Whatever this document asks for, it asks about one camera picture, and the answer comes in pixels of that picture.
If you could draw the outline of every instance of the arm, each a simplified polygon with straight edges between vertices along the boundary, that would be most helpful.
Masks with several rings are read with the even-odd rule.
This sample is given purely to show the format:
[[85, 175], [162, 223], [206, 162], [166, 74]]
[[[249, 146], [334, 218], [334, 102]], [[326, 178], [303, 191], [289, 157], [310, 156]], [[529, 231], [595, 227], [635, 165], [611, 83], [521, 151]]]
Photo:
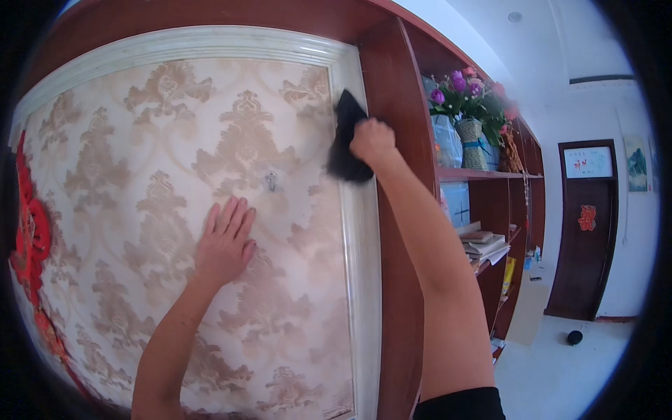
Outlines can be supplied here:
[[387, 125], [357, 126], [350, 149], [385, 191], [425, 299], [420, 401], [494, 386], [480, 288], [455, 229], [394, 146]]
[[196, 330], [217, 291], [247, 266], [255, 248], [247, 240], [255, 216], [244, 198], [229, 199], [222, 214], [219, 204], [210, 209], [194, 257], [195, 274], [140, 358], [131, 406], [134, 420], [183, 419], [179, 391]]

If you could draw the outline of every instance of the left hand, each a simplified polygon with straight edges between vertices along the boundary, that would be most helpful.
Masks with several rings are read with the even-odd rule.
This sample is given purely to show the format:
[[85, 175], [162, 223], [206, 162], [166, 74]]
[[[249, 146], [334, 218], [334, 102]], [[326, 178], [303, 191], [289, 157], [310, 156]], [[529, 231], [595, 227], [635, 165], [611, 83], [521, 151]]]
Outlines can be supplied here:
[[218, 203], [212, 206], [196, 247], [196, 281], [219, 290], [242, 274], [256, 247], [247, 238], [256, 216], [257, 210], [248, 209], [244, 198], [229, 198], [221, 213]]

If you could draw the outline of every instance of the white molding frame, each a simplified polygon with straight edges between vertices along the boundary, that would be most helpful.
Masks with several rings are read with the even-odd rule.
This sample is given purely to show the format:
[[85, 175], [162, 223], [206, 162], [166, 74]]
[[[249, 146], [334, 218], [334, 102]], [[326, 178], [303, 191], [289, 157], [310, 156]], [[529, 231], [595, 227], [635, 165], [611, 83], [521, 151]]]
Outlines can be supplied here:
[[[287, 30], [252, 26], [191, 26], [149, 32], [96, 48], [53, 71], [19, 101], [12, 126], [62, 92], [111, 73], [170, 60], [264, 58], [320, 65], [331, 93], [347, 88], [366, 107], [355, 46]], [[378, 410], [382, 286], [376, 180], [340, 183], [355, 412], [339, 419], [375, 420]]]

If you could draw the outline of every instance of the recessed light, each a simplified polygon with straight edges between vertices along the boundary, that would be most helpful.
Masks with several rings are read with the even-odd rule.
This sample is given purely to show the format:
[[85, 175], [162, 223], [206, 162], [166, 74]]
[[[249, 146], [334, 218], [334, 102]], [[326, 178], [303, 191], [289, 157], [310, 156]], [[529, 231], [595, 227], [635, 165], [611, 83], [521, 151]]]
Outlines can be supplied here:
[[520, 22], [521, 20], [523, 20], [523, 15], [518, 13], [517, 11], [512, 11], [511, 13], [509, 13], [509, 20], [511, 22]]

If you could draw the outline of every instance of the beige wall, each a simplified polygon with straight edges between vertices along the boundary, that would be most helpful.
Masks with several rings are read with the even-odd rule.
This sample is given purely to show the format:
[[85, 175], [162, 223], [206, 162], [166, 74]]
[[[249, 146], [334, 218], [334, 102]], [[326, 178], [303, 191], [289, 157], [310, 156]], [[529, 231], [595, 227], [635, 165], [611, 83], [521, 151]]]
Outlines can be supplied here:
[[93, 394], [130, 406], [206, 211], [235, 194], [258, 209], [258, 251], [206, 313], [182, 403], [259, 419], [352, 410], [339, 190], [323, 167], [331, 102], [324, 67], [199, 59], [100, 77], [28, 116], [52, 219], [42, 301]]

